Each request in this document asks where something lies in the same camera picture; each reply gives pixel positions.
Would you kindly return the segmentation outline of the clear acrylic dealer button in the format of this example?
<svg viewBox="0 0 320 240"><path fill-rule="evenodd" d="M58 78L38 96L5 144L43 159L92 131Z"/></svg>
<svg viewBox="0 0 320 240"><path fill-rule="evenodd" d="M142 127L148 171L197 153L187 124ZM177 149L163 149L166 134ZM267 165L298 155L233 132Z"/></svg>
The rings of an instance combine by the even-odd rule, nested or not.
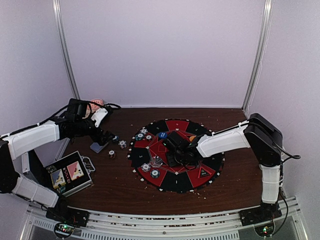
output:
<svg viewBox="0 0 320 240"><path fill-rule="evenodd" d="M160 168L163 165L163 159L158 155L153 156L149 162L153 168Z"/></svg>

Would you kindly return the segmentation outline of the black triangle all-in marker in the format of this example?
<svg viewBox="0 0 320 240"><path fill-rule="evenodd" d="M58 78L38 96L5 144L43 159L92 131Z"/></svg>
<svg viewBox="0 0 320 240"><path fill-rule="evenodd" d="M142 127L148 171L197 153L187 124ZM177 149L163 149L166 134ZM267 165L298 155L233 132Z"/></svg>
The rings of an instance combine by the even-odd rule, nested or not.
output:
<svg viewBox="0 0 320 240"><path fill-rule="evenodd" d="M201 167L199 169L199 172L198 172L198 178L204 178L204 177L207 177L207 176L210 176L211 173L207 170L205 170L203 167Z"/></svg>

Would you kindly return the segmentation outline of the right aluminium frame post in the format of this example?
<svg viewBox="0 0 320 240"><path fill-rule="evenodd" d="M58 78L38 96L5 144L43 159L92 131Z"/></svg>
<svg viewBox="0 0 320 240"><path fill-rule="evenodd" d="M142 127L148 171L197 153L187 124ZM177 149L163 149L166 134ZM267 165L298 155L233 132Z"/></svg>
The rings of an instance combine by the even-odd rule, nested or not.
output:
<svg viewBox="0 0 320 240"><path fill-rule="evenodd" d="M272 9L273 9L273 0L265 0L263 15L260 27L260 34L258 39L258 44L256 48L256 54L253 62L252 71L249 78L248 87L242 104L242 111L245 115L249 114L250 106L254 98L254 94L258 85L258 80L260 77L262 69L262 60L263 55L267 47L267 41L270 32L271 18L272 18Z"/></svg>

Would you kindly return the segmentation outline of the orange big blind button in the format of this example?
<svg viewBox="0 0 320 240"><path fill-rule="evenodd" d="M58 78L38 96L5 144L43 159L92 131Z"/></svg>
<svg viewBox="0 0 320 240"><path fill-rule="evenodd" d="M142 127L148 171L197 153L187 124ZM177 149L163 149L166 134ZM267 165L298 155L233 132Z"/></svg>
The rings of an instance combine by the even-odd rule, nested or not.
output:
<svg viewBox="0 0 320 240"><path fill-rule="evenodd" d="M192 141L195 137L196 137L195 135L192 135L189 137L189 140Z"/></svg>

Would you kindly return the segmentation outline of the round red black poker mat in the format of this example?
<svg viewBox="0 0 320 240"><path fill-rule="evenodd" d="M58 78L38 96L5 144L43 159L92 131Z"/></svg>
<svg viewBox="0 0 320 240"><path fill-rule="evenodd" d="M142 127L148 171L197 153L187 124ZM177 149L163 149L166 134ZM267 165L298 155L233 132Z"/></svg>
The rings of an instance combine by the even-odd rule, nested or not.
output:
<svg viewBox="0 0 320 240"><path fill-rule="evenodd" d="M189 145L209 130L188 119L162 119L142 127L127 159L142 182L159 191L186 193L210 185L221 174L224 153L203 157Z"/></svg>

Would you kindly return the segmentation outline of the green poker chip stack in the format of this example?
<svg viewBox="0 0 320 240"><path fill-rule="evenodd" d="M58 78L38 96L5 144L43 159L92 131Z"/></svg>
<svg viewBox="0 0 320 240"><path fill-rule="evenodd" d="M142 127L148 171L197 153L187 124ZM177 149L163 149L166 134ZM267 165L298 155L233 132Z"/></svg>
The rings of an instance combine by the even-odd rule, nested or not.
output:
<svg viewBox="0 0 320 240"><path fill-rule="evenodd" d="M117 135L115 135L113 138L112 138L112 141L114 143L118 143L119 142L119 137Z"/></svg>

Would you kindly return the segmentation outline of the front aluminium rail base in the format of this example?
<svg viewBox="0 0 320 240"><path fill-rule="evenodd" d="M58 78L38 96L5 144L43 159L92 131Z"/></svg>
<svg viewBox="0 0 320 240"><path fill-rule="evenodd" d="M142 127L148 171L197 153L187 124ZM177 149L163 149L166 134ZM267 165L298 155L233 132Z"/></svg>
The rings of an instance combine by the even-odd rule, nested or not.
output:
<svg viewBox="0 0 320 240"><path fill-rule="evenodd" d="M69 240L264 240L263 229L274 227L271 240L309 240L308 227L294 197L279 201L282 216L244 225L240 210L183 215L138 215L89 210L86 226Z"/></svg>

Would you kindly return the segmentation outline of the brown poker chip stack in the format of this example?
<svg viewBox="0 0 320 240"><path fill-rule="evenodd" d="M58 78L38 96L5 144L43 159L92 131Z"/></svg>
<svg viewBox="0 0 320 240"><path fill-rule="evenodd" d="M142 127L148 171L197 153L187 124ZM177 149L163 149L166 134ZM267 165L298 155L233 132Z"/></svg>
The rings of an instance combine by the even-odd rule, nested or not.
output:
<svg viewBox="0 0 320 240"><path fill-rule="evenodd" d="M110 159L114 159L115 157L116 157L116 152L114 151L114 150L109 150L108 151L108 157L110 158Z"/></svg>

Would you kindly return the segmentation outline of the left aluminium frame post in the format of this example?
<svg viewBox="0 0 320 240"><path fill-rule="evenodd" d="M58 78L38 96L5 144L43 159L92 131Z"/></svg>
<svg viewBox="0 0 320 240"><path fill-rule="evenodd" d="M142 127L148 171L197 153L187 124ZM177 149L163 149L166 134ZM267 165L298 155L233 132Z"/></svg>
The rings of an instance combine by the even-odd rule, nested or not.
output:
<svg viewBox="0 0 320 240"><path fill-rule="evenodd" d="M57 31L58 31L60 46L61 46L61 50L62 50L63 62L64 62L64 66L66 69L67 79L70 84L73 97L75 99L79 100L80 93L79 93L79 90L78 90L78 87L76 84L74 71L73 71L72 63L71 63L71 58L70 58L70 54L68 51L67 40L66 40L64 24L63 24L63 16L62 16L62 11L61 11L61 1L60 0L52 0L52 7L53 7L53 15L55 18L56 27L57 27Z"/></svg>

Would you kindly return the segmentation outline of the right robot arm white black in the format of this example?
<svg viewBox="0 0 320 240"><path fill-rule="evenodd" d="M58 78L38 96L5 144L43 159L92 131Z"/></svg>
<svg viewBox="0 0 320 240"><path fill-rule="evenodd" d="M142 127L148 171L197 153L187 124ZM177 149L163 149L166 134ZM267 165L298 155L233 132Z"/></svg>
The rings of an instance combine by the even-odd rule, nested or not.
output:
<svg viewBox="0 0 320 240"><path fill-rule="evenodd" d="M262 193L259 206L242 210L239 215L243 225L269 222L282 216L279 206L283 183L283 167L289 160L299 160L301 155L292 154L283 146L283 134L259 113L249 119L220 131L210 131L203 126L192 126L192 138L186 139L175 129L163 140L169 160L176 164L200 162L222 163L224 157L237 160L248 170L261 170Z"/></svg>

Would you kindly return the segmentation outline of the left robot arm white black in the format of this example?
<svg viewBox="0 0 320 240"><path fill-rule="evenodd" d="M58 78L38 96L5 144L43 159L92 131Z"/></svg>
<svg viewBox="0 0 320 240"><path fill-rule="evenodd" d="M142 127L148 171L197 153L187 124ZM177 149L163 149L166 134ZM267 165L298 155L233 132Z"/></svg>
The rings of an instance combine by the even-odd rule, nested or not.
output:
<svg viewBox="0 0 320 240"><path fill-rule="evenodd" d="M12 194L42 206L47 213L61 222L72 219L72 211L66 198L51 189L47 171L35 149L64 139L89 136L99 146L115 138L104 131L100 124L121 107L114 103L99 104L93 101L71 98L68 104L47 119L0 137L0 192ZM39 176L26 177L15 170L17 158L35 161Z"/></svg>

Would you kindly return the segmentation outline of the blue small blind button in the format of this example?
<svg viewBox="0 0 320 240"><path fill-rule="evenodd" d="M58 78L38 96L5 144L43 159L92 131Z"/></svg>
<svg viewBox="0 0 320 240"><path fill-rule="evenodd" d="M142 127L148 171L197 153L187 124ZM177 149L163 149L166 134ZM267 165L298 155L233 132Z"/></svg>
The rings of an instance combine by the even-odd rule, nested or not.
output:
<svg viewBox="0 0 320 240"><path fill-rule="evenodd" d="M160 139L165 139L165 138L167 138L167 136L168 136L168 134L167 134L166 132L160 132L160 133L158 134L158 137L159 137Z"/></svg>

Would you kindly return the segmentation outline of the blue playing card deck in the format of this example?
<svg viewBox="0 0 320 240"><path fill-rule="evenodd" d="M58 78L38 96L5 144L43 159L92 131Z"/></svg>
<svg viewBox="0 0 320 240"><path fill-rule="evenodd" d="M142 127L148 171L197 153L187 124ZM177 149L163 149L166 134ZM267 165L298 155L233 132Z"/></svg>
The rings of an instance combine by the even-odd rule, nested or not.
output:
<svg viewBox="0 0 320 240"><path fill-rule="evenodd" d="M103 145L99 145L97 142L93 142L91 145L90 145L90 149L92 151L94 151L95 153L99 153L102 149L104 148Z"/></svg>

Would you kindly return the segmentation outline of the blue white poker chip stack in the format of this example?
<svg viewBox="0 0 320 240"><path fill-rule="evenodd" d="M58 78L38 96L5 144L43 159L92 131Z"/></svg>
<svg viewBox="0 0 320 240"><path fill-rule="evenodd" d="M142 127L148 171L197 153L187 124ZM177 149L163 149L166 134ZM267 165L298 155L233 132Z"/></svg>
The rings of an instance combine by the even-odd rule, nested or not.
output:
<svg viewBox="0 0 320 240"><path fill-rule="evenodd" d="M120 140L118 145L120 149L125 149L127 147L127 142L125 140Z"/></svg>

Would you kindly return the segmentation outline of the aluminium poker case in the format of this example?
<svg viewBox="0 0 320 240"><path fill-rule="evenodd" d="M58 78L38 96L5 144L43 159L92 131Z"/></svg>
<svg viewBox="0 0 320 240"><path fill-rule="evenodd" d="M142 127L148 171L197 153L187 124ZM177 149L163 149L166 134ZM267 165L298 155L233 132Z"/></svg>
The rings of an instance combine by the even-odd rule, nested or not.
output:
<svg viewBox="0 0 320 240"><path fill-rule="evenodd" d="M36 152L22 155L22 173L36 183L69 197L93 184L91 173L96 171L89 157L78 151L54 163L43 166Z"/></svg>

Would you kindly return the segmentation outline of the aluminium frame post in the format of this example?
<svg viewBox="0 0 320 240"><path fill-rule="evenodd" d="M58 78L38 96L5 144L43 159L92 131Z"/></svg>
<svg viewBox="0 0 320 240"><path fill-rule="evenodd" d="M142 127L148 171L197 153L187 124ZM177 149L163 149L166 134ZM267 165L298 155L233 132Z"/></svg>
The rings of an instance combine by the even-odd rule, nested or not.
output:
<svg viewBox="0 0 320 240"><path fill-rule="evenodd" d="M57 31L58 31L60 46L61 46L61 50L62 50L63 62L64 62L64 66L66 69L67 79L70 84L73 97L75 99L79 100L80 93L79 93L79 90L78 90L78 87L76 84L74 71L73 71L72 63L71 63L71 58L70 58L70 54L68 51L67 40L66 40L64 24L63 24L63 16L62 16L62 11L61 11L61 1L60 0L52 0L52 7L53 7L53 15L55 18L56 27L57 27Z"/></svg>
<svg viewBox="0 0 320 240"><path fill-rule="evenodd" d="M245 115L249 114L250 106L254 98L254 94L258 85L258 80L260 77L262 69L262 60L263 55L267 47L267 41L270 32L271 18L272 18L272 9L273 9L273 0L265 0L263 15L260 27L260 34L258 39L258 44L256 48L256 54L253 62L252 71L249 78L248 87L242 104L242 111Z"/></svg>

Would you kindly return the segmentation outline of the red white patterned bowl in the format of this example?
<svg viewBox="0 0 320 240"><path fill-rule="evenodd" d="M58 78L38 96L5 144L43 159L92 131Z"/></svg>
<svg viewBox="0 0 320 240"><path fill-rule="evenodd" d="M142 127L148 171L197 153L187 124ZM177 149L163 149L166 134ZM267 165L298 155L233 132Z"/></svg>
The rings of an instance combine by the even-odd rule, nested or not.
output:
<svg viewBox="0 0 320 240"><path fill-rule="evenodd" d="M104 101L100 98L95 98L90 100L90 106L92 111L96 111L97 109L99 109L101 106L104 105Z"/></svg>

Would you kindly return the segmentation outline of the green fifty chips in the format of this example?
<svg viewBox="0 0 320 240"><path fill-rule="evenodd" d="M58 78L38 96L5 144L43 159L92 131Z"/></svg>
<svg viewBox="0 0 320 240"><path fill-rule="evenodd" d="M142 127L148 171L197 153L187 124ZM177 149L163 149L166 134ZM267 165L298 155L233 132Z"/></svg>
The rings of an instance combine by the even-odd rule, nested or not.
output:
<svg viewBox="0 0 320 240"><path fill-rule="evenodd" d="M138 133L136 136L135 136L135 140L136 141L140 141L144 138L144 134L143 133Z"/></svg>
<svg viewBox="0 0 320 240"><path fill-rule="evenodd" d="M158 178L160 176L160 171L158 169L153 169L150 171L150 176L154 179Z"/></svg>

